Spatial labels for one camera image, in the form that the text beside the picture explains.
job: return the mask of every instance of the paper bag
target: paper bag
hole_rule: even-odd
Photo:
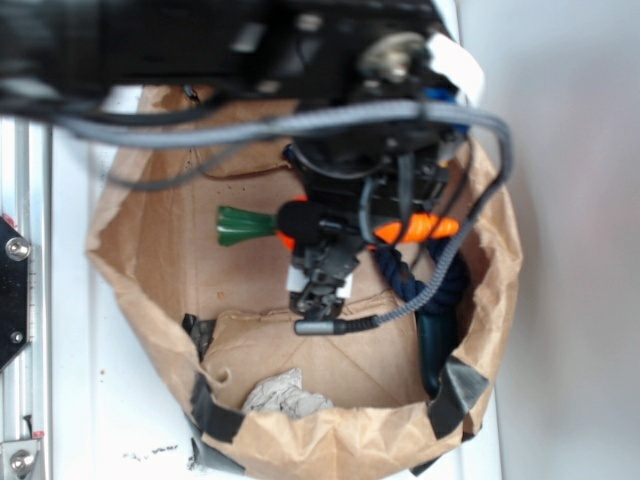
[[[147,89],[141,108],[175,108],[167,98],[179,94]],[[202,176],[150,193],[108,187],[89,233],[91,260],[113,286],[208,458],[265,479],[377,479],[436,459],[480,430],[504,353],[522,261],[508,194],[503,190],[492,199],[463,247],[472,285],[459,309],[461,343],[442,372],[441,393],[429,399],[420,383],[413,316],[344,337],[297,337],[286,309],[289,252],[279,240],[217,245],[219,205],[275,213],[302,192],[293,172],[273,168],[281,145],[270,147],[258,147],[268,161],[251,167],[239,154],[224,178]],[[479,147],[472,150],[458,217],[495,175]],[[469,149],[460,152],[461,165],[469,164],[469,155]],[[194,150],[122,150],[113,171],[150,180],[197,162]],[[254,171],[261,173],[248,174]],[[452,185],[460,170],[454,173]],[[345,318],[386,312],[399,303],[369,254],[360,259]],[[180,325],[187,312],[217,319],[202,362]],[[305,389],[330,398],[336,408],[295,421],[281,413],[240,413],[255,383],[291,367],[302,369]]]

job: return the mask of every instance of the green plastic object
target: green plastic object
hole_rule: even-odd
[[[247,212],[233,207],[218,207],[218,243],[230,247],[252,238],[276,234],[276,216]]]

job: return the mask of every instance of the white wall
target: white wall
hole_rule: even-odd
[[[640,1],[460,0],[517,143],[507,480],[640,478]]]

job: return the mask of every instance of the blue braided cable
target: blue braided cable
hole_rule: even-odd
[[[442,239],[428,243],[427,250],[435,262],[440,258],[448,242],[449,239]],[[389,286],[405,302],[417,297],[425,289],[425,283],[417,280],[409,272],[409,266],[401,260],[402,256],[397,250],[379,248],[375,250],[374,257]],[[462,257],[456,255],[440,288],[419,311],[428,315],[444,315],[451,312],[462,300],[468,285],[469,270]]]

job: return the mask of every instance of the bolt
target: bolt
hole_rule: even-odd
[[[18,450],[11,456],[11,469],[18,475],[26,475],[33,469],[35,458],[26,450]]]
[[[273,94],[280,90],[280,87],[280,82],[276,80],[263,80],[256,86],[256,90],[260,93]]]
[[[314,13],[303,13],[296,17],[296,27],[302,32],[317,32],[323,23],[322,17]]]
[[[7,242],[4,251],[11,260],[20,262],[31,253],[31,245],[22,237],[14,237]]]
[[[390,50],[382,59],[382,74],[392,83],[402,83],[409,76],[410,63],[406,52]]]
[[[22,332],[13,332],[11,334],[11,341],[13,343],[20,343],[24,339]]]
[[[380,87],[380,82],[378,80],[365,80],[364,88],[368,88],[369,90],[375,90]]]

